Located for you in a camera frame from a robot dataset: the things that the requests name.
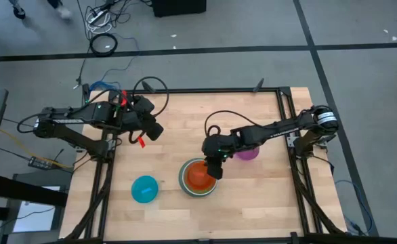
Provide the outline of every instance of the purple bowl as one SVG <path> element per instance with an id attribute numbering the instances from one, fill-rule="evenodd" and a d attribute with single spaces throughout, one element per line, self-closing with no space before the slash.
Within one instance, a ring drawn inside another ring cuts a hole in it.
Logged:
<path id="1" fill-rule="evenodd" d="M 259 149 L 259 147 L 257 147 L 257 148 L 254 148 L 253 150 L 237 152 L 235 154 L 235 156 L 238 157 L 239 159 L 249 161 L 249 160 L 255 159 L 258 156 L 259 151 L 260 151 L 260 149 Z"/>

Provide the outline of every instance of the gray floor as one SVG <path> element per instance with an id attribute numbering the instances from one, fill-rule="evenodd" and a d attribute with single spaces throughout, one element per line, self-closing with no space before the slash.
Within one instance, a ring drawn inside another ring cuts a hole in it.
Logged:
<path id="1" fill-rule="evenodd" d="M 82 53 L 87 50 L 83 23 L 75 1 L 65 2 L 74 12 L 72 22 L 61 21 L 44 1 L 21 0 L 30 22 L 15 19 L 7 1 L 0 1 L 0 56 Z M 81 1 L 83 7 L 93 1 Z M 388 43 L 397 37 L 397 0 L 301 0 L 317 45 Z M 142 4 L 129 8 L 130 22 L 115 32 L 135 37 L 141 50 L 254 45 L 306 45 L 290 0 L 208 0 L 204 14 L 155 18 Z M 131 41 L 119 40 L 119 50 L 134 50 Z M 397 48 L 321 51 L 320 59 L 350 141 L 379 234 L 397 237 Z M 92 58 L 86 62 L 83 82 L 101 79 L 109 68 L 125 67 L 131 58 Z M 78 106 L 81 92 L 73 90 L 82 60 L 0 62 L 0 87 L 9 90 L 5 117 L 19 120 L 44 106 Z M 265 86 L 306 86 L 315 104 L 325 96 L 307 51 L 184 54 L 136 58 L 127 71 L 113 71 L 105 81 L 132 88 L 146 75 L 156 75 L 171 88 L 252 87 L 262 77 Z M 75 154 L 64 142 L 17 135 L 31 150 L 71 164 Z M 0 146 L 22 152 L 0 134 Z M 349 180 L 338 140 L 329 158 L 335 179 Z M 0 175 L 36 171 L 13 155 L 0 151 Z M 352 186 L 339 184 L 345 215 L 365 230 Z M 52 241 L 56 231 L 11 235 L 9 243 Z"/>

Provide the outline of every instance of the red clip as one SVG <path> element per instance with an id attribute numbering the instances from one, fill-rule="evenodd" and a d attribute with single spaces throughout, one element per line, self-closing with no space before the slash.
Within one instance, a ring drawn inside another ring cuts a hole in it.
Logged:
<path id="1" fill-rule="evenodd" d="M 146 146 L 146 143 L 144 143 L 143 138 L 141 136 L 138 137 L 138 142 L 140 142 L 140 145 L 142 146 L 142 148 L 144 148 Z"/>
<path id="2" fill-rule="evenodd" d="M 123 94 L 123 96 L 121 97 L 121 99 L 122 99 L 121 106 L 125 106 L 126 105 L 126 90 L 122 90 L 122 94 Z"/>

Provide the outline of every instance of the person's foot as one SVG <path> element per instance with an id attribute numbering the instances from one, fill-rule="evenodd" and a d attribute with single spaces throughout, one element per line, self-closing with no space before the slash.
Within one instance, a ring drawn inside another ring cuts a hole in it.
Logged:
<path id="1" fill-rule="evenodd" d="M 64 20 L 69 20 L 72 17 L 72 12 L 69 9 L 65 8 L 63 5 L 57 7 L 57 12 L 60 14 L 60 17 Z"/>

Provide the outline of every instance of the wooden tabletop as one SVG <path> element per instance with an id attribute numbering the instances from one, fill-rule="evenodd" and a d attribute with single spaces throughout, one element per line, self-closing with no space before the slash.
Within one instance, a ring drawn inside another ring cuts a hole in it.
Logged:
<path id="1" fill-rule="evenodd" d="M 291 91 L 297 113 L 311 107 L 308 88 Z M 155 104 L 155 111 L 165 101 L 164 94 L 146 97 Z M 288 237 L 292 231 L 303 235 L 284 137 L 268 140 L 252 161 L 225 162 L 224 177 L 209 196 L 193 198 L 182 191 L 177 181 L 180 167 L 203 157 L 204 122 L 216 110 L 233 110 L 262 125 L 281 120 L 272 92 L 171 94 L 167 109 L 157 117 L 165 129 L 157 141 L 145 136 L 146 147 L 141 148 L 128 143 L 127 133 L 120 135 L 123 144 L 114 162 L 105 241 Z M 248 122 L 222 113 L 209 120 L 208 126 L 213 124 L 228 134 Z M 85 125 L 83 134 L 97 140 L 101 131 Z M 314 153 L 327 158 L 319 148 Z M 315 158 L 308 159 L 308 165 L 318 204 L 338 228 L 346 230 L 329 165 Z M 95 169 L 96 163 L 89 162 L 74 173 L 60 237 L 69 234 L 87 210 Z M 140 204 L 131 196 L 131 185 L 145 175 L 158 181 L 160 191 L 153 202 Z M 309 222 L 314 230 L 311 214 Z M 98 223 L 99 210 L 93 233 Z"/>

